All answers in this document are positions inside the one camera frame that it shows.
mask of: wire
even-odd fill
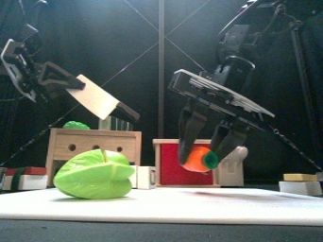
[[[322,167],[317,164],[317,162],[310,158],[310,156],[304,152],[304,150],[300,149],[300,147],[291,142],[291,140],[287,138],[287,136],[274,127],[269,126],[273,130],[273,133],[279,136],[282,141],[290,146],[290,148],[305,158],[308,162],[310,162],[316,168],[322,172]]]
[[[37,141],[45,136],[45,134],[49,132],[49,130],[57,126],[57,124],[67,117],[67,115],[81,106],[82,104],[79,103],[51,125],[47,126],[47,128],[34,136],[34,138],[26,143],[21,149],[11,155],[10,159],[0,164],[0,167],[3,167],[6,164],[9,164],[13,159],[27,150],[27,148],[37,143]]]
[[[21,96],[18,98],[11,98],[11,99],[0,99],[0,103],[5,102],[5,103],[10,103],[10,102],[18,102],[21,100],[23,100],[26,98],[26,96]]]

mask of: green toy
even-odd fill
[[[58,190],[83,199],[115,199],[131,188],[135,169],[127,157],[115,151],[95,149],[75,156],[55,176]]]
[[[82,122],[77,122],[77,121],[69,121],[65,126],[65,129],[78,129],[78,130],[91,130],[91,128],[83,124]]]

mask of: orange object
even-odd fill
[[[217,168],[218,164],[218,155],[210,148],[194,147],[183,167],[195,172],[207,172]]]

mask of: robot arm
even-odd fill
[[[122,111],[127,115],[131,121],[139,120],[139,113],[119,101],[110,93],[107,93],[91,80],[87,80],[87,84],[81,78],[71,75],[63,68],[57,64],[47,61],[45,63],[34,62],[33,58],[34,48],[27,43],[19,43],[14,40],[9,40],[6,48],[2,53],[2,60],[7,68],[9,74],[13,79],[13,83],[18,91],[29,97],[34,102],[41,104],[47,103],[51,98],[69,93],[81,102],[81,104],[95,113],[102,119],[106,119],[114,109]],[[90,105],[83,96],[94,95],[101,93],[103,102],[97,95],[97,103],[102,104],[103,111],[99,110],[98,105]]]
[[[170,89],[189,97],[189,104],[179,120],[179,163],[183,167],[190,163],[191,154],[195,152],[194,143],[206,125],[210,111],[225,113],[225,119],[217,124],[211,151],[201,155],[205,164],[211,152],[218,156],[213,165],[206,165],[209,168],[214,168],[234,149],[243,145],[250,129],[269,130],[265,116],[275,116],[239,93],[247,88],[255,69],[254,60],[258,57],[258,50],[263,48],[265,39],[286,32],[286,29],[281,29],[282,31],[277,29],[275,22],[286,16],[291,23],[297,20],[286,15],[282,5],[285,1],[249,2],[253,2],[251,5],[219,34],[217,44],[219,66],[215,73],[202,72],[197,75],[186,70],[174,73]],[[274,13],[265,29],[251,33],[250,24],[242,25],[242,19],[249,11],[259,9]]]

